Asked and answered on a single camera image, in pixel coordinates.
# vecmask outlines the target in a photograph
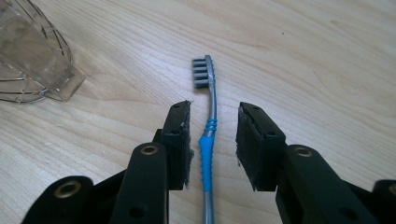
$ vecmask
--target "screw hole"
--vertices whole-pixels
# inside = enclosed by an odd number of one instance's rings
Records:
[[[140,152],[142,154],[145,154],[147,156],[155,154],[155,153],[157,153],[157,151],[158,151],[158,148],[155,146],[143,147],[142,150],[140,150]]]
[[[145,204],[141,203],[134,205],[129,211],[129,215],[134,218],[140,218],[145,216],[147,212],[148,212],[148,207]]]
[[[71,180],[59,186],[55,190],[54,194],[55,197],[63,199],[76,194],[77,192],[79,192],[80,189],[81,184],[76,180]]]
[[[353,211],[350,208],[339,207],[338,211],[340,212],[341,215],[343,215],[344,217],[346,217],[349,220],[357,220],[358,219],[358,215],[355,213],[355,211]]]
[[[303,147],[297,147],[294,149],[294,152],[297,153],[297,155],[302,156],[302,157],[310,157],[312,156],[312,152],[306,148]]]

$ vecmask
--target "gray toothbrush handle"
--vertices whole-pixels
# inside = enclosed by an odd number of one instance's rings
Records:
[[[212,190],[204,192],[204,224],[214,224],[215,214],[213,208]]]

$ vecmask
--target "wooden table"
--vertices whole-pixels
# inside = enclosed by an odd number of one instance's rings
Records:
[[[172,191],[171,223],[200,223],[197,140],[207,91],[191,59],[214,59],[219,128],[217,223],[281,223],[272,192],[253,192],[235,156],[239,102],[262,107],[288,144],[315,148],[345,180],[371,189],[396,178],[394,1],[35,0],[87,79],[66,104],[0,103],[0,222],[19,223],[41,192],[68,175],[98,183],[191,105],[191,184]]]

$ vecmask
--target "toothbrush bristles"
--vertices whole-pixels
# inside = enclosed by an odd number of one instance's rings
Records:
[[[194,78],[193,83],[195,88],[207,88],[209,86],[205,59],[192,60],[192,75]]]

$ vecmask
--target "clear plastic container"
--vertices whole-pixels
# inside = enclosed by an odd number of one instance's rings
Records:
[[[0,100],[66,102],[85,76],[70,48],[30,0],[0,0]]]

